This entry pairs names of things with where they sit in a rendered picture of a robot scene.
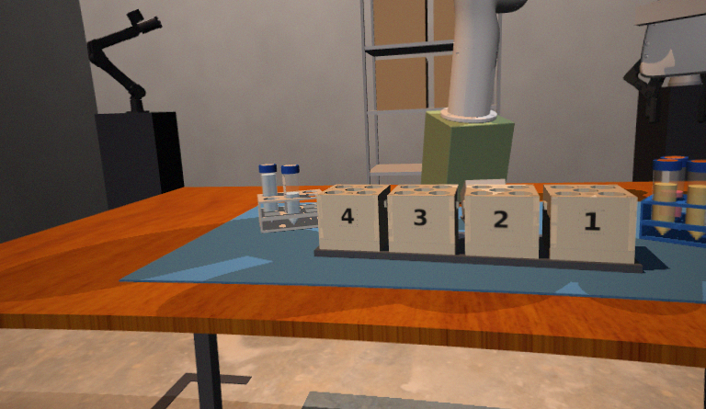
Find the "blue tube rack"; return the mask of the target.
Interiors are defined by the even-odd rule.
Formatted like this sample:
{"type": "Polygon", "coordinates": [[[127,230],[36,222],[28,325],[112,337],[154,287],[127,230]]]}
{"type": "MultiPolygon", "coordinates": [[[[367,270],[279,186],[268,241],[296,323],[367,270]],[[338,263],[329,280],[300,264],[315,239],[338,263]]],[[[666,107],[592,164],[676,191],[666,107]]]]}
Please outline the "blue tube rack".
{"type": "Polygon", "coordinates": [[[663,202],[652,200],[652,195],[641,200],[640,232],[639,239],[652,240],[671,244],[683,244],[706,248],[706,234],[700,240],[694,240],[687,231],[706,233],[706,226],[685,224],[685,212],[681,217],[676,217],[674,222],[661,222],[651,220],[652,205],[663,205],[706,210],[706,205],[686,203],[686,194],[677,198],[676,202],[663,202]],[[666,235],[660,235],[655,227],[671,228],[666,235]],[[678,230],[677,230],[678,229],[678,230]]]}

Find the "conical tube with pink liquid and blue cap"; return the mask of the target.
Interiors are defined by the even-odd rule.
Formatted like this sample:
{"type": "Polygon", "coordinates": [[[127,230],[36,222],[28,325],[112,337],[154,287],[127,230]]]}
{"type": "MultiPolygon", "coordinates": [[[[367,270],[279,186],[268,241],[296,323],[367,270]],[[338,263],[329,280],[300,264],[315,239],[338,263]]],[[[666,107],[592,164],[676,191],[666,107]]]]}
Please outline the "conical tube with pink liquid and blue cap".
{"type": "MultiPolygon", "coordinates": [[[[683,198],[686,167],[687,167],[687,161],[689,160],[689,158],[686,156],[662,156],[662,157],[660,157],[660,159],[682,160],[682,169],[679,171],[679,177],[678,177],[678,198],[683,198]]],[[[682,216],[682,208],[676,207],[676,217],[681,217],[681,216],[682,216]]]]}

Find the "light blue bench mat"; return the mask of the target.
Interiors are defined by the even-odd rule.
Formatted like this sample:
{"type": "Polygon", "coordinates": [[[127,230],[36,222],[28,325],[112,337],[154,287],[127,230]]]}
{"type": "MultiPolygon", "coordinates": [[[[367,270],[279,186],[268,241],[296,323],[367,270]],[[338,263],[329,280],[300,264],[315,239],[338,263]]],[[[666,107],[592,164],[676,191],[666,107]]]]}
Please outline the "light blue bench mat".
{"type": "Polygon", "coordinates": [[[706,304],[706,248],[639,239],[643,271],[314,256],[318,228],[261,233],[258,206],[119,282],[451,290],[706,304]]]}

